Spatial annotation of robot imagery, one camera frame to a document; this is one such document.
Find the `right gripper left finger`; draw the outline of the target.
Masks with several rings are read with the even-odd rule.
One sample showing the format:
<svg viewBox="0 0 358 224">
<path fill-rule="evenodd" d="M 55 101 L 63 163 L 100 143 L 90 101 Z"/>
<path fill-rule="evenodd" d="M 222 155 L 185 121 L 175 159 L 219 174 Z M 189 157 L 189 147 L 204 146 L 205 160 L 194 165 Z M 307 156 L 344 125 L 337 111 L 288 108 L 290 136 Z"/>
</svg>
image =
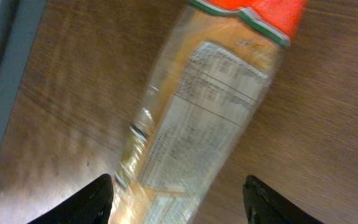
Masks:
<svg viewBox="0 0 358 224">
<path fill-rule="evenodd" d="M 113 198 L 112 178 L 103 174 L 29 224 L 108 224 Z"/>
</svg>

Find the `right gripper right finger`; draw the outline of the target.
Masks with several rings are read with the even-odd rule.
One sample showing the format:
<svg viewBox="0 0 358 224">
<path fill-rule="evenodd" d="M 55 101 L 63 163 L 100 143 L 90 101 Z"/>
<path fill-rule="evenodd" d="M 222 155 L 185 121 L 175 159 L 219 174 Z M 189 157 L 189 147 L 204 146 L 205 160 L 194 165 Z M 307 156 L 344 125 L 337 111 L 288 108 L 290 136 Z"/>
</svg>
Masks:
<svg viewBox="0 0 358 224">
<path fill-rule="evenodd" d="M 248 223 L 323 224 L 254 175 L 248 175 L 242 187 Z"/>
</svg>

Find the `orange biscuit packet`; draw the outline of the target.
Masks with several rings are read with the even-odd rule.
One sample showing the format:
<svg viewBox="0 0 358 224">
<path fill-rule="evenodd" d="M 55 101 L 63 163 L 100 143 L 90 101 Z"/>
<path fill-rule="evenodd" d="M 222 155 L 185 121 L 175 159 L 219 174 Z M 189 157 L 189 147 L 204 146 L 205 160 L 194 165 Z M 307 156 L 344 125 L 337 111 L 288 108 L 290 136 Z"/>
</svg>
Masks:
<svg viewBox="0 0 358 224">
<path fill-rule="evenodd" d="M 306 0 L 190 1 L 150 74 L 110 221 L 191 223 L 263 100 Z"/>
</svg>

